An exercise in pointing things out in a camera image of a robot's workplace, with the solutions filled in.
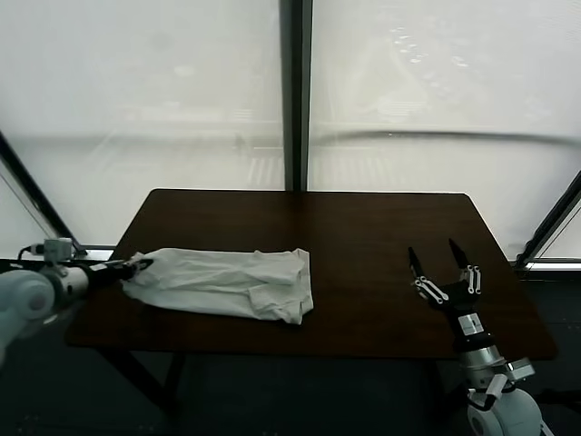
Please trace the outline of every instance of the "frosted window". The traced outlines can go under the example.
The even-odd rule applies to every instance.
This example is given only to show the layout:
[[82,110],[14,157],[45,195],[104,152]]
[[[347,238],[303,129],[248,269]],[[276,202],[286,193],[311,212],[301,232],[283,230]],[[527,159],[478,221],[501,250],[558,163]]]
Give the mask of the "frosted window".
[[15,259],[21,248],[45,237],[0,174],[0,258]]
[[310,189],[467,193],[514,259],[579,148],[353,133],[579,136],[579,43],[578,2],[314,2]]
[[153,188],[283,188],[277,0],[0,8],[0,129],[81,242]]

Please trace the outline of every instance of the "wooden table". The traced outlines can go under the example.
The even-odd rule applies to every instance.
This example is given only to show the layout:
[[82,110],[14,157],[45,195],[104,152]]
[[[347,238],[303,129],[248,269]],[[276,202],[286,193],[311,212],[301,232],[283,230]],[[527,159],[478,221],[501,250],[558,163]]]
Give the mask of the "wooden table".
[[[534,305],[463,194],[154,190],[114,259],[163,247],[300,247],[310,252],[314,311],[301,326],[173,312],[132,300],[114,286],[89,296],[66,341],[98,349],[152,400],[161,388],[153,380],[143,383],[148,374],[128,351],[454,358],[444,316],[415,293],[408,266],[413,246],[431,279],[457,281],[448,238],[481,268],[478,311],[501,352],[509,359],[553,358],[556,346]],[[175,359],[172,367],[181,364]]]

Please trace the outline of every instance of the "gray floor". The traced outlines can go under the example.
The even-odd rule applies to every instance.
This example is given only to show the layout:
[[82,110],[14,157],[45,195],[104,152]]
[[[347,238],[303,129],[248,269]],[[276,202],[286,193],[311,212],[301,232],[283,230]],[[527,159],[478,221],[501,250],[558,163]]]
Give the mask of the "gray floor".
[[[527,285],[560,350],[538,362],[527,381],[544,388],[581,389],[581,284]],[[190,356],[179,396],[181,417],[167,421],[91,350],[67,348],[62,323],[15,343],[0,378],[0,434],[24,435],[321,435],[469,434],[463,413],[436,424],[421,362]],[[137,353],[162,377],[169,356]],[[444,383],[458,377],[440,362]],[[581,416],[542,406],[555,435],[581,433]]]

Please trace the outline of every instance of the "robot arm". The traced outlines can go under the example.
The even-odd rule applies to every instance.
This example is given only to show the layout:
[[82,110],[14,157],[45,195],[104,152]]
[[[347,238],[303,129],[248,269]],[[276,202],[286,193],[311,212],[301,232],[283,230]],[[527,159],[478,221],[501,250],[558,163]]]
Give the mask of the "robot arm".
[[47,240],[42,270],[0,274],[0,367],[14,339],[36,332],[88,291],[129,280],[153,262],[138,259],[87,266],[70,260],[69,240]]
[[480,321],[476,304],[481,294],[481,273],[470,264],[454,241],[450,249],[460,270],[460,280],[439,286],[424,273],[418,256],[409,248],[412,285],[428,305],[446,317],[454,333],[454,351],[468,380],[468,420],[474,433],[483,436],[552,435],[537,403],[516,383],[535,373],[528,359],[507,362],[495,339]]

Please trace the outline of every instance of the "white cloth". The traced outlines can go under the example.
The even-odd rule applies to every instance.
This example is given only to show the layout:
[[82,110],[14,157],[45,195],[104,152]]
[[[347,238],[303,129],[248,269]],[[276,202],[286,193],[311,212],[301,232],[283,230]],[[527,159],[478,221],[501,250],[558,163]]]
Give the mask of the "white cloth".
[[153,263],[123,283],[127,295],[178,311],[300,324],[313,308],[309,253],[199,252],[162,248],[133,258]]

